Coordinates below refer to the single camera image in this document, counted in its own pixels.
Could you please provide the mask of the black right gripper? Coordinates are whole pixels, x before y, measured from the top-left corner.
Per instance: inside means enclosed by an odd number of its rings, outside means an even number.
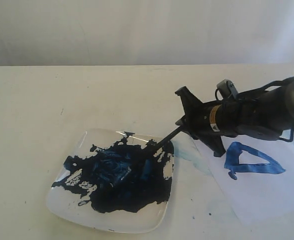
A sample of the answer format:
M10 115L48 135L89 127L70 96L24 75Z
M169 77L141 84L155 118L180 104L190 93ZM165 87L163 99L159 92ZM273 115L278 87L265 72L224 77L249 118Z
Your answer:
M174 93L180 97L184 111L181 130L204 143L215 157L222 157L226 153L222 136L237 136L237 102L202 102L186 86Z

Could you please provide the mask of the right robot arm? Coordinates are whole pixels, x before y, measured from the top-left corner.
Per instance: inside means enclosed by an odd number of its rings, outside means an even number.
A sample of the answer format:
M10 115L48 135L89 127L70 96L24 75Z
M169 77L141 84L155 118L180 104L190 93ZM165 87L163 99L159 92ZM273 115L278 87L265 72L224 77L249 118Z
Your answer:
M176 125L204 143L215 157L226 152L222 137L293 141L294 76L243 92L225 79L217 84L215 93L222 98L202 102L185 86L175 92L184 110Z

